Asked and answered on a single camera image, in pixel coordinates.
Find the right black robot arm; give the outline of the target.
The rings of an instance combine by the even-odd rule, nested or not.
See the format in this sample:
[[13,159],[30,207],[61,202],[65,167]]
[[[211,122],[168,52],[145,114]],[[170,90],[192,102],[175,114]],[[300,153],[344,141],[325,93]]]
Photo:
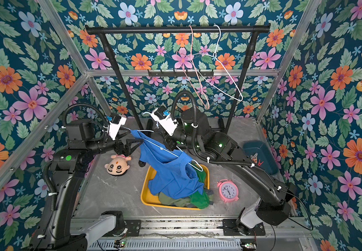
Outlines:
[[192,107],[183,111],[180,119],[175,117],[175,103],[171,109],[161,106],[153,112],[155,121],[165,130],[165,146],[173,150],[180,144],[184,145],[197,158],[229,169],[253,188],[259,199],[240,212],[236,220],[240,232],[247,232],[260,223],[278,226],[288,219],[291,211],[289,202],[295,196],[296,186],[277,180],[262,169],[258,161],[245,154],[230,136],[212,130],[208,117],[200,112],[190,91],[179,92],[175,101],[184,96],[190,98]]

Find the olive green tank top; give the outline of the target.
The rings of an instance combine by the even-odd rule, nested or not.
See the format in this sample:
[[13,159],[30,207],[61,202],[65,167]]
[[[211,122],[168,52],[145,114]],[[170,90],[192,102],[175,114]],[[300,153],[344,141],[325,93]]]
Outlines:
[[164,206],[171,206],[171,207],[180,207],[180,208],[197,208],[194,204],[191,203],[189,197],[174,199],[163,192],[159,193],[159,201]]

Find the white wire hanger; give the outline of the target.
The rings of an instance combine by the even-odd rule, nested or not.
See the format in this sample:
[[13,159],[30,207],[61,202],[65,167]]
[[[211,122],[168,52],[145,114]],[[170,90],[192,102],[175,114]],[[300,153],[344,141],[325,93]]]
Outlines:
[[211,57],[212,59],[214,59],[216,62],[218,62],[220,64],[220,66],[222,67],[222,70],[224,70],[227,74],[228,77],[230,77],[232,83],[234,84],[235,86],[235,89],[236,89],[236,92],[235,94],[239,94],[239,98],[236,98],[234,96],[231,96],[229,95],[228,93],[222,91],[221,89],[219,89],[217,86],[214,86],[214,88],[216,90],[218,90],[220,93],[222,93],[223,95],[229,97],[230,99],[232,100],[235,100],[235,101],[238,101],[238,102],[242,102],[243,101],[243,95],[242,95],[242,92],[241,92],[241,89],[238,87],[238,84],[235,82],[233,76],[230,74],[230,72],[228,71],[228,69],[225,67],[225,65],[223,64],[223,62],[221,60],[218,59],[218,56],[217,56],[217,53],[218,53],[218,48],[219,48],[219,43],[220,43],[220,39],[221,39],[221,35],[222,35],[222,31],[221,31],[221,28],[220,26],[218,25],[214,25],[214,27],[217,28],[218,30],[218,33],[219,33],[219,36],[217,38],[217,42],[216,42],[216,45],[215,45],[215,49],[213,51],[213,53],[211,55],[209,55],[209,57]]

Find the pink wire hanger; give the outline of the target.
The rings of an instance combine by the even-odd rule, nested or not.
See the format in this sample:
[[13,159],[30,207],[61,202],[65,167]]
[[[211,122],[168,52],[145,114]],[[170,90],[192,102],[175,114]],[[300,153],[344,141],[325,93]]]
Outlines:
[[190,39],[191,41],[190,41],[190,50],[189,50],[190,63],[192,64],[192,69],[194,70],[197,80],[199,82],[200,92],[198,92],[197,89],[193,85],[191,85],[191,86],[192,86],[192,89],[194,90],[194,92],[197,94],[197,97],[199,98],[199,100],[202,102],[204,109],[209,110],[210,109],[209,98],[208,98],[207,94],[203,91],[203,84],[202,84],[202,80],[201,80],[201,78],[205,79],[205,77],[196,68],[196,66],[194,64],[194,60],[193,60],[193,56],[194,56],[193,55],[193,38],[194,38],[193,27],[191,25],[189,25],[189,29],[191,31],[191,39]]

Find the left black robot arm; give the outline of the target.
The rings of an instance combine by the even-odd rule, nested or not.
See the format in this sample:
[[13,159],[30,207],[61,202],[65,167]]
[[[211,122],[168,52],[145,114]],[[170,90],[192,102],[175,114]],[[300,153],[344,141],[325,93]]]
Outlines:
[[96,155],[115,151],[130,155],[142,140],[121,138],[130,133],[123,125],[126,116],[96,113],[102,119],[78,119],[67,122],[69,106],[62,114],[67,147],[58,151],[43,168],[42,177],[49,191],[41,220],[26,251],[85,251],[109,232],[122,234],[126,224],[121,211],[106,211],[91,225],[71,233],[71,220],[77,207],[77,195],[90,163]]

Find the light blue wire hanger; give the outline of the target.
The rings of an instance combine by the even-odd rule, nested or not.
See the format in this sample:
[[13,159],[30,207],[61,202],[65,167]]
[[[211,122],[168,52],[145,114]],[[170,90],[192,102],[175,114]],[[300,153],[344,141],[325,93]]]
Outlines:
[[[126,129],[126,130],[131,131],[131,129],[125,127],[124,125],[123,125],[120,129]],[[166,152],[168,152],[169,154],[171,154],[171,155],[173,155],[173,156],[175,156],[175,157],[177,157],[177,158],[179,157],[179,155],[175,154],[173,151],[169,151],[164,145],[162,145],[162,144],[159,144],[159,145],[158,145],[158,144],[155,144],[154,142],[150,141],[150,140],[149,140],[149,137],[146,137],[146,138],[142,137],[141,139],[144,140],[144,143],[145,143],[145,142],[148,142],[148,143],[150,143],[151,145],[154,145],[154,146],[158,147],[158,148],[159,148],[160,150],[162,150],[162,151],[166,151]],[[191,163],[189,163],[189,165],[190,165],[191,167],[193,167],[194,169],[196,169],[197,171],[203,172],[202,166],[201,166],[197,161],[195,161],[194,159],[192,159],[192,161],[195,162],[195,163],[199,166],[199,168],[197,168],[195,165],[192,165]]]

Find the blue tank top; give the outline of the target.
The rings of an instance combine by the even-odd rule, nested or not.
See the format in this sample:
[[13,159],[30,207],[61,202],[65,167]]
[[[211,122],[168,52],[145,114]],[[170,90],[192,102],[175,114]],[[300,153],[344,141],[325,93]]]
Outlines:
[[[147,137],[138,130],[132,130],[131,134],[136,139]],[[158,145],[162,144],[151,138],[149,140]],[[177,158],[148,142],[140,146],[140,151],[140,161],[156,170],[156,176],[148,183],[151,194],[158,195],[163,192],[171,198],[180,199],[197,191],[203,192],[203,183],[199,182],[196,170],[189,165],[192,158],[185,152],[174,150],[173,152],[179,155]]]

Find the beige clothespin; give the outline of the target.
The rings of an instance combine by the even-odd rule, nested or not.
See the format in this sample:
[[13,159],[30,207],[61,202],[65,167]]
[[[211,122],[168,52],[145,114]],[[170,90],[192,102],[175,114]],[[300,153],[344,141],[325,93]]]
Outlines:
[[254,163],[258,163],[258,153],[255,153],[255,154],[251,155],[251,160]]

